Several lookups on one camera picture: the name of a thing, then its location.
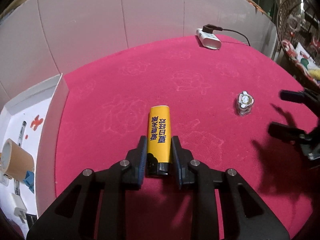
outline pink tablecloth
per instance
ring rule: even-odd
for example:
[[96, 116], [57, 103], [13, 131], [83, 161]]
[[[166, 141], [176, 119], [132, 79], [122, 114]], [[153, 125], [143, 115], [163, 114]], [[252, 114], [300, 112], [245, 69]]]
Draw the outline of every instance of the pink tablecloth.
[[[235, 168], [294, 236], [312, 212], [312, 185], [299, 154], [271, 138], [267, 126], [292, 117], [309, 131], [316, 117], [279, 99], [281, 89], [301, 90], [280, 66], [233, 38], [219, 38], [217, 51], [183, 37], [121, 51], [66, 75], [57, 195], [83, 169], [100, 171], [123, 159], [147, 134], [150, 107], [168, 105], [172, 135], [182, 146], [211, 168]], [[234, 101], [243, 90], [255, 103], [240, 117]], [[126, 200], [128, 240], [190, 239], [191, 194], [179, 192], [173, 179], [146, 178]]]

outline silver screw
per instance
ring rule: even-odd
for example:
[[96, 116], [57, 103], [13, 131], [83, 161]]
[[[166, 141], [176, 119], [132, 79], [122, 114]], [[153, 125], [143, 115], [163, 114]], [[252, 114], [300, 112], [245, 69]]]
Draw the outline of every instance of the silver screw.
[[124, 166], [124, 167], [125, 167], [125, 166], [128, 166], [129, 163], [130, 163], [130, 162], [129, 162], [128, 160], [122, 160], [122, 161], [120, 161], [120, 165], [121, 165], [121, 166]]
[[192, 160], [192, 161], [190, 162], [190, 164], [191, 164], [192, 166], [199, 166], [199, 165], [200, 165], [200, 161], [198, 161], [198, 160]]
[[237, 171], [235, 169], [229, 169], [228, 170], [228, 174], [231, 176], [236, 176], [237, 175]]
[[92, 174], [92, 170], [90, 169], [85, 169], [84, 171], [82, 171], [82, 175], [84, 176], [90, 176]]

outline red spot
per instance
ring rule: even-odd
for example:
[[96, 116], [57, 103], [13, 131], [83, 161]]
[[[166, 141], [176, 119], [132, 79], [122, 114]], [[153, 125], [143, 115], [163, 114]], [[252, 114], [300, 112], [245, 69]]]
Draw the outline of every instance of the red spot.
[[43, 122], [43, 118], [41, 118], [41, 119], [39, 120], [39, 114], [38, 114], [38, 115], [36, 116], [36, 118], [31, 122], [30, 128], [32, 128], [33, 126], [35, 126], [35, 127], [33, 128], [33, 130], [35, 131], [35, 130], [37, 130], [38, 126], [42, 124], [42, 122]]

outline wall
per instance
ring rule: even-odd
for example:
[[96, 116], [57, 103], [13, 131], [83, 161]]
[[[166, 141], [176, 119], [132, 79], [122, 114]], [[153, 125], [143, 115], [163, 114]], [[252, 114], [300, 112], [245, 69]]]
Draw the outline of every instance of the wall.
[[274, 24], [247, 0], [27, 0], [0, 25], [0, 107], [59, 72], [144, 43], [194, 35], [207, 23], [245, 34], [268, 57], [273, 51]]

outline yellow lighter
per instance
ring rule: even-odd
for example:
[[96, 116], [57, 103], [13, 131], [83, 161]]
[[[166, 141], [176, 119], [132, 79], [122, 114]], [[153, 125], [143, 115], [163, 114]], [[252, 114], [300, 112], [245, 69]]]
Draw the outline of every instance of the yellow lighter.
[[170, 174], [171, 125], [168, 106], [150, 109], [148, 129], [147, 176]]

